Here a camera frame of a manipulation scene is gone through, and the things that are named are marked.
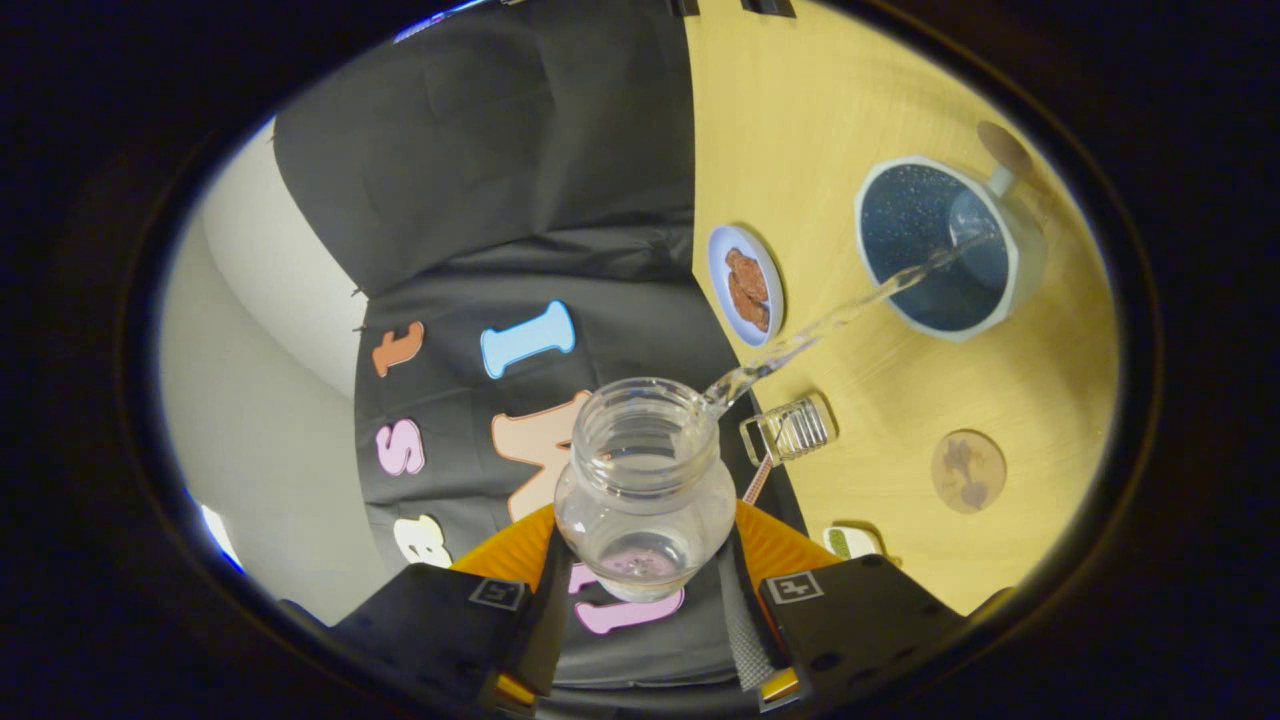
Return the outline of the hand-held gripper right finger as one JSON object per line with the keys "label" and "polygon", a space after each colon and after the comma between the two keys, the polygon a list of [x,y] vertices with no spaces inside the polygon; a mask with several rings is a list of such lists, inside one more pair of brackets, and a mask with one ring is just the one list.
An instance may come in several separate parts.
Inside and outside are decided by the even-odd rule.
{"label": "hand-held gripper right finger", "polygon": [[887,557],[841,559],[744,501],[716,565],[739,684],[762,714],[860,703],[966,623]]}

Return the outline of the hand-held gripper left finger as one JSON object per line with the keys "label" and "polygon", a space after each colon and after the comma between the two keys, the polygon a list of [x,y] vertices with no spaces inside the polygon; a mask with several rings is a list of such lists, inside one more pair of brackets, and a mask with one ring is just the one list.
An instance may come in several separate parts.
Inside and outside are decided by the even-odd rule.
{"label": "hand-held gripper left finger", "polygon": [[573,555],[552,506],[456,568],[407,566],[330,629],[399,693],[458,716],[531,716],[561,657]]}

